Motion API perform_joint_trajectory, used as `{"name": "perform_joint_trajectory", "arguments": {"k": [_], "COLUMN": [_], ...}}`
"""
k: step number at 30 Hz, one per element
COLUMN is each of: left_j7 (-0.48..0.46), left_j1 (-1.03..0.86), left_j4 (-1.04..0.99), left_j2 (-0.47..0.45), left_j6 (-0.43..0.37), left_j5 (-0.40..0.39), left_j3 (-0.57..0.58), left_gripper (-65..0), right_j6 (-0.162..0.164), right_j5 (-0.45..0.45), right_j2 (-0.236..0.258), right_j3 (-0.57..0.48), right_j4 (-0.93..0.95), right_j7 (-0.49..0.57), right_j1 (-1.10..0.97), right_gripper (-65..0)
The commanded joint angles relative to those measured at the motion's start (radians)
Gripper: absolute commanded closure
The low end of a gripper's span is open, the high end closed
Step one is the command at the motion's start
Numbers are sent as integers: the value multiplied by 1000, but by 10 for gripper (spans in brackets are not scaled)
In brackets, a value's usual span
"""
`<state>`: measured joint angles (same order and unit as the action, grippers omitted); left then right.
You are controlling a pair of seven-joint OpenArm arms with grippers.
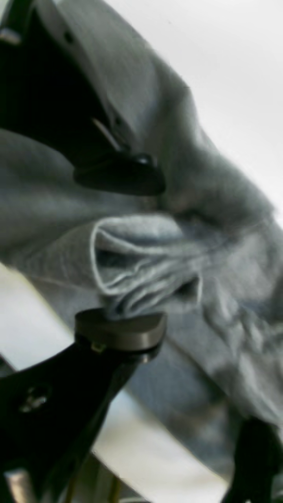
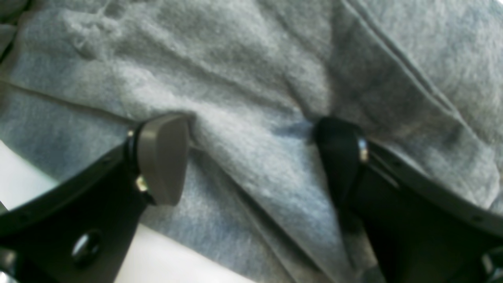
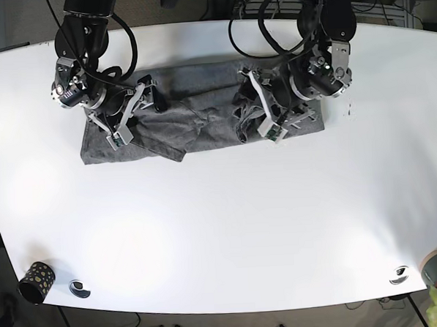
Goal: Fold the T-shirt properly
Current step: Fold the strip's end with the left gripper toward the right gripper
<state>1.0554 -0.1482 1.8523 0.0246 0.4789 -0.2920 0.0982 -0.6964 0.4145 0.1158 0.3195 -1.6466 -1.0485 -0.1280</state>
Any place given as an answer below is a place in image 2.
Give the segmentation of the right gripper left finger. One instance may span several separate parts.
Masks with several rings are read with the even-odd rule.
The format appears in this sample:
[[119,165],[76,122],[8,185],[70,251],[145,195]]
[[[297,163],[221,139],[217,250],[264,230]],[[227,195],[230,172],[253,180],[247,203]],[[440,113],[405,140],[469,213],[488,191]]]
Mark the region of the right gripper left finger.
[[1,213],[1,282],[113,283],[149,205],[181,199],[190,118],[139,124],[76,176]]

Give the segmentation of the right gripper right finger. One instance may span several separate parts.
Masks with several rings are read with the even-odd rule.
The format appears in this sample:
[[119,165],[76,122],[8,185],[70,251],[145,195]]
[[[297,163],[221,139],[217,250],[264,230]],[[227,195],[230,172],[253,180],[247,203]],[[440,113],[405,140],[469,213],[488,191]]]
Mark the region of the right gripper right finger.
[[357,125],[322,118],[314,139],[338,213],[363,224],[387,283],[502,282],[502,216],[426,178]]

